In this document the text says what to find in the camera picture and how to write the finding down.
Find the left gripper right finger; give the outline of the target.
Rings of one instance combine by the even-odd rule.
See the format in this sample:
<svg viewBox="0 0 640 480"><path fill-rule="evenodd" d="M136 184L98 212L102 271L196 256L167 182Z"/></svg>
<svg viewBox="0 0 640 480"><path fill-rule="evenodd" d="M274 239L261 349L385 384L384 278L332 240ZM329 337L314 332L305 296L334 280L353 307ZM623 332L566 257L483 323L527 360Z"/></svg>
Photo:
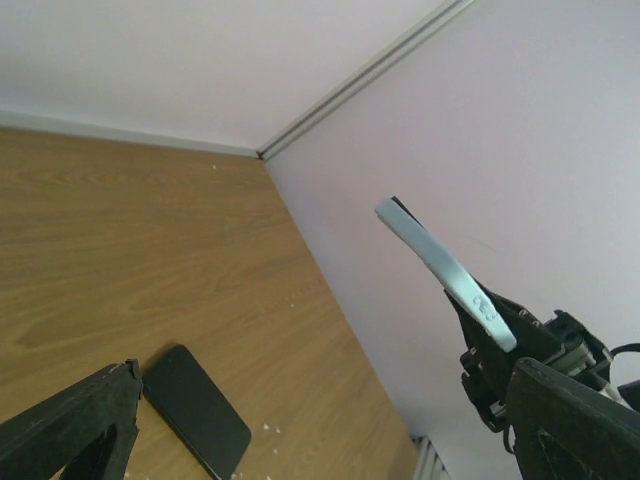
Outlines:
<svg viewBox="0 0 640 480"><path fill-rule="evenodd" d="M531 358L518 360L507 415L524 479L637 479L639 413Z"/></svg>

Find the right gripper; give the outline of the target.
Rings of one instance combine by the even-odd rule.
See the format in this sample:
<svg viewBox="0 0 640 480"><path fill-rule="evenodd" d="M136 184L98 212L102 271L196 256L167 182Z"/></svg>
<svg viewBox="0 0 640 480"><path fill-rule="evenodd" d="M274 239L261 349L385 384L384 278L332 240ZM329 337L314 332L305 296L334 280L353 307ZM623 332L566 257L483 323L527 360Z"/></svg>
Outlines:
<svg viewBox="0 0 640 480"><path fill-rule="evenodd" d="M458 314L467 351L460 357L461 383L482 422L512 450L506 395L516 362L532 358L613 397L609 349L569 313L557 310L545 323L523 305L475 279L446 280L444 291Z"/></svg>

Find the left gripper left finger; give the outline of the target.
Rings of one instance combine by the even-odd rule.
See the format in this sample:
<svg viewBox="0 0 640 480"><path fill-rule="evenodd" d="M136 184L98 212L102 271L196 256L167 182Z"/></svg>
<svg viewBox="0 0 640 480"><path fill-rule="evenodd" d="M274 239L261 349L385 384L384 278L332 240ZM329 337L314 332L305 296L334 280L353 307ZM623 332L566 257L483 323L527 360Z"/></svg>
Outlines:
<svg viewBox="0 0 640 480"><path fill-rule="evenodd" d="M1 424L3 479L122 479L139 429L138 361L108 365Z"/></svg>

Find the black phone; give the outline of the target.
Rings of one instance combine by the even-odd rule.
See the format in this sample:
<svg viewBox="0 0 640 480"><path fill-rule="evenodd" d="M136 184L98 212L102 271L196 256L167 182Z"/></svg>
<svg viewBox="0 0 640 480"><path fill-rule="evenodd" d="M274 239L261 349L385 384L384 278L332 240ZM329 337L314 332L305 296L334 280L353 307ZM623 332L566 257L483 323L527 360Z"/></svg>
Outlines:
<svg viewBox="0 0 640 480"><path fill-rule="evenodd" d="M230 479L252 434L189 349L177 344L143 374L144 395L213 479Z"/></svg>

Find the light blue cased phone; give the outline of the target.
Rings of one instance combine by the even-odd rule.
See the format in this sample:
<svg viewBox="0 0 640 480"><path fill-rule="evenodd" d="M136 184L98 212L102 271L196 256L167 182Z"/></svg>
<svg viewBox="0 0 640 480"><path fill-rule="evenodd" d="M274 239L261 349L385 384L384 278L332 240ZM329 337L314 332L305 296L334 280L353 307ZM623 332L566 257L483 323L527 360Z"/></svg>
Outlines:
<svg viewBox="0 0 640 480"><path fill-rule="evenodd" d="M518 343L489 296L467 270L394 198L375 208L377 217L427 266L456 303L504 352Z"/></svg>

